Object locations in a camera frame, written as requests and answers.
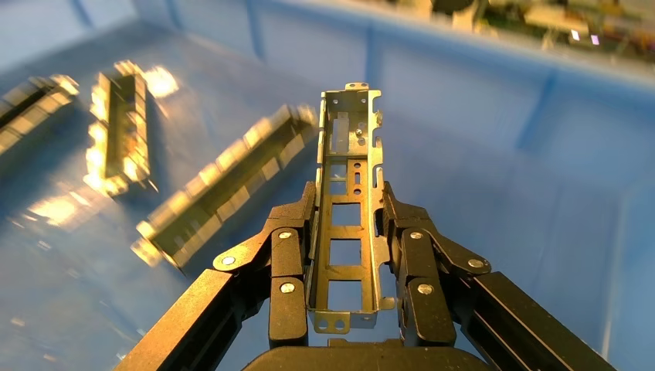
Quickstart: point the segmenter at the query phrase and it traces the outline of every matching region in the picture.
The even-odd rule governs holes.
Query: bin floor
[[[151,115],[160,137],[155,143],[159,193],[112,201],[83,183],[87,125],[93,120],[88,105],[97,73],[126,59],[143,70],[165,68],[178,90],[158,98]],[[341,89],[347,81],[314,87],[209,43],[133,24],[30,63],[3,77],[0,85],[52,73],[79,83],[80,109],[0,185],[0,369],[111,369],[191,282],[167,264],[148,267],[130,251],[135,225],[260,117],[281,104],[317,107],[322,90]],[[597,231],[613,230],[614,195],[562,179],[528,160],[419,130],[385,112],[385,177],[399,199],[426,207],[446,235],[489,258],[597,347],[604,319],[597,306],[605,286],[587,281],[604,277],[609,258],[585,256],[598,268],[590,268],[593,272],[579,285],[599,289],[583,294],[558,279],[558,270],[569,267],[554,267],[552,261],[579,244],[581,235],[595,236],[586,241],[591,247],[611,240]],[[256,233],[270,207],[298,199],[314,173],[312,165],[299,168],[242,229],[212,248],[225,250]],[[582,226],[580,215],[588,216]],[[526,243],[531,247],[522,250]],[[548,285],[538,279],[544,274]],[[383,280],[383,291],[393,294],[390,276]],[[557,304],[567,300],[567,308],[558,311]],[[221,369],[243,368],[267,349],[267,312],[264,304],[244,324]],[[348,338],[398,337],[394,311],[382,313],[378,324],[375,330],[354,330]],[[326,338],[311,334],[311,343],[325,345]]]

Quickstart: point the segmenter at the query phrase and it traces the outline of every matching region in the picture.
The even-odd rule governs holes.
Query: reflective metal part
[[[478,259],[469,260],[469,265],[471,267],[473,267],[473,268],[482,268],[482,267],[484,267],[484,263],[482,262],[482,260],[478,260]]]
[[[305,277],[307,309],[316,332],[345,334],[350,328],[373,328],[377,312],[395,306],[394,298],[382,297],[378,276],[380,266],[389,261],[386,239],[375,231],[384,185],[382,140],[375,137],[382,120],[373,112],[373,100],[380,96],[379,90],[369,90],[366,83],[349,83],[345,90],[322,94],[316,175],[319,211],[314,219],[311,267]],[[336,186],[342,192],[336,192]],[[349,225],[333,220],[334,215],[344,216],[340,209],[353,220]],[[331,265],[334,240],[358,241],[361,264]],[[332,311],[328,307],[331,281],[360,282],[361,310]]]
[[[434,291],[434,287],[431,284],[420,284],[418,290],[421,294],[429,295]]]
[[[132,244],[132,250],[150,266],[163,256],[182,269],[210,238],[234,224],[233,216],[260,190],[301,157],[315,140],[317,127],[316,113],[308,106],[285,105],[263,117],[137,225],[143,238]]]
[[[280,291],[282,291],[284,294],[289,294],[291,292],[294,292],[295,289],[296,287],[294,286],[294,284],[290,282],[286,282],[282,284],[282,286],[280,286]]]
[[[98,75],[91,95],[89,126],[93,146],[87,150],[85,182],[103,194],[126,193],[133,184],[145,188],[150,178],[147,87],[141,69],[116,63],[117,73]]]
[[[222,263],[225,265],[232,265],[235,261],[236,259],[234,257],[226,257],[223,259]]]
[[[50,140],[55,125],[66,122],[78,94],[70,77],[31,77],[0,97],[0,178],[20,168]]]

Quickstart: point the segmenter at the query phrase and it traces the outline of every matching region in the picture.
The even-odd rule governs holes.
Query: silver screw head
[[[420,284],[419,285],[419,292],[424,295],[429,295],[432,294],[432,291],[434,291],[434,288],[432,287],[431,284]]]
[[[291,282],[285,282],[280,286],[280,291],[282,291],[283,294],[289,294],[291,292],[294,292],[296,289],[296,286],[292,284]]]
[[[469,265],[473,268],[482,268],[484,267],[484,263],[478,259],[471,259],[469,260]]]
[[[223,265],[232,265],[235,261],[236,259],[234,257],[224,257],[223,260],[221,260]]]

